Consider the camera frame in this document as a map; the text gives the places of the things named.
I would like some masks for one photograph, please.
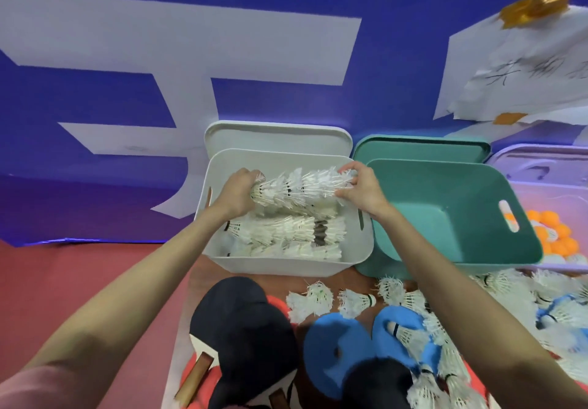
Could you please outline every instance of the white storage bin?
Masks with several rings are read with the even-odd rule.
[[[525,211],[555,211],[588,256],[588,148],[516,144],[489,161],[506,178]],[[540,263],[532,267],[587,273],[588,265]]]
[[[219,121],[207,129],[205,143],[210,163],[198,205],[199,212],[206,206],[209,190],[210,202],[213,203],[229,176],[242,167],[259,169],[267,178],[274,178],[298,167],[304,173],[341,167],[352,161],[348,157],[353,145],[351,137],[337,127]],[[370,217],[349,203],[342,206],[341,215],[345,218],[347,235],[341,242],[342,258],[339,260],[231,257],[228,253],[235,239],[224,231],[224,227],[210,239],[204,254],[229,272],[332,276],[363,262],[373,250]]]

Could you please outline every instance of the wooden handle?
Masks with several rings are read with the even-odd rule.
[[[202,382],[202,378],[204,378],[204,375],[212,365],[212,361],[213,358],[205,352],[197,359],[196,364],[194,364],[194,367],[190,370],[186,380],[180,386],[180,390],[178,390],[178,393],[174,397],[180,403],[180,407],[187,407],[190,404]]]
[[[272,409],[290,409],[290,405],[288,404],[288,400],[286,399],[282,388],[271,393],[269,396],[269,404],[272,406]]]

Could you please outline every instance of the white paper sign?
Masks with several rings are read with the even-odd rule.
[[[465,120],[491,121],[504,112],[588,124],[588,9],[570,7],[504,34],[449,111]]]

